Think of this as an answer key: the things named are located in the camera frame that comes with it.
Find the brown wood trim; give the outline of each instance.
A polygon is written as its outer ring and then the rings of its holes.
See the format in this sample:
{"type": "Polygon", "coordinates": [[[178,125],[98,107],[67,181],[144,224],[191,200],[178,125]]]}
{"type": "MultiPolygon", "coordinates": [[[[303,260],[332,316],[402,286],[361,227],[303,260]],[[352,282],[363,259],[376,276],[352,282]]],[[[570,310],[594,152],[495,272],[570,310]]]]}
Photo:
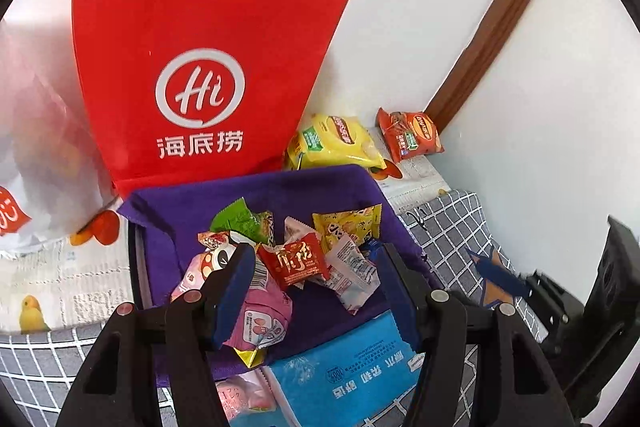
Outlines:
{"type": "Polygon", "coordinates": [[[530,0],[494,0],[474,38],[460,55],[426,113],[442,131],[476,89],[530,0]]]}

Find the white plastic bag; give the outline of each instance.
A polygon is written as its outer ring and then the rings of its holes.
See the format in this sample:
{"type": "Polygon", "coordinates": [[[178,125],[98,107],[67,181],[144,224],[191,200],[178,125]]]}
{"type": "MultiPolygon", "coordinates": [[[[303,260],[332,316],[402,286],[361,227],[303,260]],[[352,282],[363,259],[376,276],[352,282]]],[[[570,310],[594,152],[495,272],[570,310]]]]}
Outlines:
{"type": "Polygon", "coordinates": [[[91,134],[2,21],[0,86],[0,251],[28,251],[77,232],[114,194],[91,134]]]}

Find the pink wrapper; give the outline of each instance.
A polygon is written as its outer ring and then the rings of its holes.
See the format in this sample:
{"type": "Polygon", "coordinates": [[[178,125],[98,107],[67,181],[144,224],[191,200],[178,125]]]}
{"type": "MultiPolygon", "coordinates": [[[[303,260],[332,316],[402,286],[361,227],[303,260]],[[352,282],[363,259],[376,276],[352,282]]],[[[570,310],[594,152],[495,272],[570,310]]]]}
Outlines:
{"type": "Polygon", "coordinates": [[[291,299],[280,289],[266,266],[256,257],[254,279],[227,346],[254,351],[284,339],[291,320],[291,299]]]}

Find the barcode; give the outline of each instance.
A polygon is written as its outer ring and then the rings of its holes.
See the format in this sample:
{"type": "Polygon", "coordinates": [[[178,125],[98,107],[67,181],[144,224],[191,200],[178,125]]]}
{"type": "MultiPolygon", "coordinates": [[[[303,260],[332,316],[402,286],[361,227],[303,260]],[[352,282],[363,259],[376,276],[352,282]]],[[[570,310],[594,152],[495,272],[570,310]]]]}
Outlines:
{"type": "Polygon", "coordinates": [[[362,259],[357,254],[354,255],[354,244],[349,241],[344,248],[341,248],[337,254],[338,259],[343,261],[362,281],[367,284],[371,284],[373,274],[376,272],[376,267],[370,263],[367,259],[362,259]]]}
{"type": "Polygon", "coordinates": [[[267,281],[269,280],[269,272],[267,271],[267,267],[258,259],[255,258],[255,271],[254,278],[251,279],[251,284],[249,285],[250,289],[267,289],[267,281]]]}

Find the yellow candy wrapper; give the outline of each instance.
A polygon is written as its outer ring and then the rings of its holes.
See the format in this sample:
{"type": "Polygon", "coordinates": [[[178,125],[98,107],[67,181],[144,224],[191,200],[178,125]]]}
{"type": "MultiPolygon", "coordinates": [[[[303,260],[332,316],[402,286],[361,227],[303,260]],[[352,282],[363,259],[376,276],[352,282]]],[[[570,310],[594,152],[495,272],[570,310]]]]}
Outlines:
{"type": "Polygon", "coordinates": [[[327,253],[340,241],[343,233],[349,234],[358,247],[372,237],[380,237],[382,205],[376,204],[362,210],[334,214],[312,214],[312,217],[314,227],[322,235],[322,251],[327,253]]]}
{"type": "Polygon", "coordinates": [[[244,365],[249,369],[258,367],[264,362],[264,357],[267,354],[266,349],[255,349],[254,351],[240,351],[234,347],[234,351],[238,354],[238,357],[244,362],[244,365]]]}
{"type": "Polygon", "coordinates": [[[350,163],[366,169],[386,167],[385,159],[356,118],[315,114],[312,126],[296,134],[287,148],[286,166],[292,170],[350,163]]]}

